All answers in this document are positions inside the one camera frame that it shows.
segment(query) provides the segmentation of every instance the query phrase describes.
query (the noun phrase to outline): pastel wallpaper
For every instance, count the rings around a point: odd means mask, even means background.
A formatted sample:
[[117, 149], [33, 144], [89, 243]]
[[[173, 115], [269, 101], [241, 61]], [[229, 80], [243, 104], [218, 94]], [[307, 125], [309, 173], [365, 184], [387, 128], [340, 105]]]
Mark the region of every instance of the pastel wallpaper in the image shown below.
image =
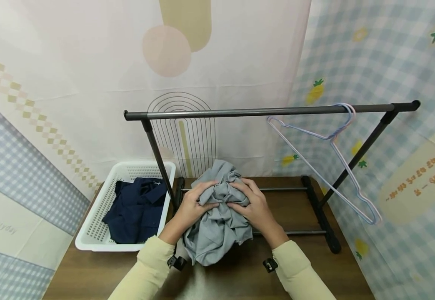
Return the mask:
[[[435, 1], [313, 1], [302, 52], [292, 106], [421, 101], [417, 112], [398, 115], [354, 170], [383, 223], [368, 225], [336, 195], [329, 205], [376, 299], [435, 299]], [[358, 114], [338, 137], [348, 161], [382, 115]], [[329, 134], [345, 117], [284, 121]], [[327, 142], [283, 133], [326, 180], [337, 179], [343, 166]], [[279, 152], [275, 174], [312, 174], [286, 145]], [[340, 191], [355, 199], [349, 179]]]
[[0, 299], [41, 299], [88, 205], [0, 114]]
[[[378, 300], [435, 299], [435, 1], [0, 0], [0, 299], [40, 299], [112, 166], [152, 159], [123, 110], [416, 99], [355, 170], [384, 222], [329, 202]], [[381, 117], [341, 134], [347, 159]], [[284, 118], [322, 134], [343, 120]], [[186, 177], [215, 158], [248, 176], [312, 175], [262, 117], [153, 125]], [[328, 181], [343, 170], [326, 142], [283, 133]]]

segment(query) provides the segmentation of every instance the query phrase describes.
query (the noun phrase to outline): wire hanger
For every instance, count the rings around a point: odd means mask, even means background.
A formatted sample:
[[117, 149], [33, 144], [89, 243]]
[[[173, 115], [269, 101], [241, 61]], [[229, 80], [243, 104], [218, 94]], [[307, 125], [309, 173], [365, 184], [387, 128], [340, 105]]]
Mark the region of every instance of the wire hanger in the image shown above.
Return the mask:
[[[308, 130], [305, 130], [305, 129], [302, 129], [302, 128], [299, 128], [299, 127], [294, 127], [294, 126], [288, 125], [288, 124], [284, 123], [283, 121], [276, 119], [275, 117], [268, 117], [267, 118], [267, 122], [278, 133], [278, 135], [280, 135], [280, 137], [284, 140], [284, 142], [286, 142], [289, 145], [289, 147], [291, 147], [291, 149], [294, 152], [296, 152], [296, 154], [299, 156], [299, 158], [302, 159], [303, 162], [305, 162], [311, 168], [311, 170], [313, 170], [314, 173], [316, 173], [319, 176], [319, 178], [321, 178], [324, 181], [324, 183], [327, 184], [327, 186], [330, 189], [332, 189], [341, 199], [343, 199], [344, 202], [346, 202], [347, 205], [349, 205], [366, 223], [368, 223], [368, 224], [379, 224], [382, 221], [381, 214], [379, 214], [379, 211], [376, 208], [376, 206], [374, 206], [374, 204], [361, 193], [361, 187], [359, 186], [359, 183], [358, 183], [356, 177], [354, 176], [353, 172], [349, 168], [349, 166], [348, 166], [348, 164], [346, 162], [346, 159], [344, 159], [343, 155], [341, 154], [341, 152], [339, 151], [339, 149], [335, 145], [335, 140], [338, 137], [338, 135], [341, 132], [343, 132], [343, 130], [346, 129], [353, 122], [354, 118], [356, 117], [356, 110], [354, 109], [354, 107], [352, 105], [349, 105], [347, 103], [337, 103], [337, 104], [333, 104], [333, 105], [330, 105], [330, 106], [343, 106], [344, 108], [346, 108], [346, 110], [348, 112], [348, 115], [347, 115], [348, 118], [347, 118], [346, 123], [344, 123], [343, 126], [339, 127], [336, 131], [334, 131], [329, 136], [322, 136], [322, 135], [319, 135], [319, 134], [317, 134], [315, 132], [310, 132]], [[368, 217], [368, 215], [366, 215], [359, 208], [357, 208], [356, 205], [354, 205], [354, 203], [352, 203], [349, 199], [347, 199], [343, 194], [338, 192], [338, 190], [335, 189], [332, 186], [332, 184], [328, 183], [328, 181], [326, 179], [324, 179], [321, 176], [321, 174], [318, 173], [318, 171], [316, 171], [316, 169], [303, 157], [303, 155], [299, 151], [297, 151], [296, 148], [294, 148], [294, 146], [291, 144], [291, 142], [287, 140], [287, 138], [281, 133], [281, 131], [278, 130], [271, 123], [271, 120], [276, 120], [283, 127], [297, 129], [300, 132], [307, 133], [308, 135], [312, 135], [312, 136], [318, 137], [319, 139], [322, 139], [322, 140], [325, 140], [325, 141], [329, 140], [330, 144], [331, 144], [331, 148], [334, 150], [334, 152], [337, 154], [337, 157], [340, 159], [341, 163], [346, 168], [346, 170], [347, 170], [347, 172], [349, 174], [349, 177], [351, 178], [354, 186], [356, 187], [356, 196], [357, 196], [357, 198], [359, 200], [363, 201], [368, 206], [369, 210], [372, 213], [372, 218]]]

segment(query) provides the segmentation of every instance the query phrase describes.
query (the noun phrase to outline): wooden surface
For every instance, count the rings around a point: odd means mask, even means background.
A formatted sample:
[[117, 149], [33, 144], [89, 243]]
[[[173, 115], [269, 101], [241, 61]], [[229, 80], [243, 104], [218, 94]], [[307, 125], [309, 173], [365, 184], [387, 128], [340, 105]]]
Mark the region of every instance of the wooden surface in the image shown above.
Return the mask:
[[[186, 180], [186, 186], [193, 180]], [[302, 186], [297, 177], [255, 179], [259, 187]], [[318, 198], [321, 189], [315, 183]], [[265, 192], [269, 207], [285, 230], [319, 230], [304, 192]], [[326, 215], [342, 245], [330, 252], [324, 236], [292, 237], [302, 248], [315, 271], [339, 300], [375, 299], [328, 206]], [[177, 248], [183, 256], [185, 250]], [[268, 274], [262, 261], [271, 249], [262, 237], [234, 246], [221, 261], [209, 267], [190, 263], [182, 271], [171, 269], [156, 299], [183, 300], [277, 300], [290, 299], [275, 272]], [[105, 300], [136, 262], [136, 253], [82, 252], [74, 241], [66, 252], [44, 296], [45, 300]]]

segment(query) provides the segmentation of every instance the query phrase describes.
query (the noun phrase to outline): beige circle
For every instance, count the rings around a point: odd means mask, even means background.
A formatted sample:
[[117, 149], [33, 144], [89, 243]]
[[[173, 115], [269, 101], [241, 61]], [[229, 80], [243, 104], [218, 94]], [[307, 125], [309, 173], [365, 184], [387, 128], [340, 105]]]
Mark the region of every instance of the beige circle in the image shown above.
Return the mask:
[[189, 42], [176, 28], [166, 25], [153, 27], [146, 32], [142, 42], [144, 58], [157, 74], [175, 77], [189, 67]]

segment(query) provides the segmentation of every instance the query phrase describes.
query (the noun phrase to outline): laundry basket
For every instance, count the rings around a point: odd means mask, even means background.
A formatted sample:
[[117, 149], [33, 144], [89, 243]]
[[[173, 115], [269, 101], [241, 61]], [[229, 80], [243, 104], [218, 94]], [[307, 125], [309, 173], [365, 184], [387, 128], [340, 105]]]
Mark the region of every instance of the laundry basket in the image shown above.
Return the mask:
[[[174, 174], [176, 173], [176, 165], [172, 162], [164, 162], [164, 166], [166, 167], [166, 173], [172, 185]], [[114, 192], [116, 181], [120, 180], [132, 183], [136, 177], [162, 178], [156, 161], [146, 160], [116, 164], [107, 176], [101, 191], [97, 195], [89, 210], [89, 214], [82, 224], [81, 230], [79, 230], [77, 234], [75, 241], [77, 249], [95, 252], [135, 252], [142, 249], [144, 243], [116, 244], [110, 237], [108, 225], [101, 221], [116, 198], [116, 193]], [[161, 214], [157, 234], [160, 234], [164, 228], [169, 202], [170, 196], [168, 193], [164, 200], [163, 213]]]

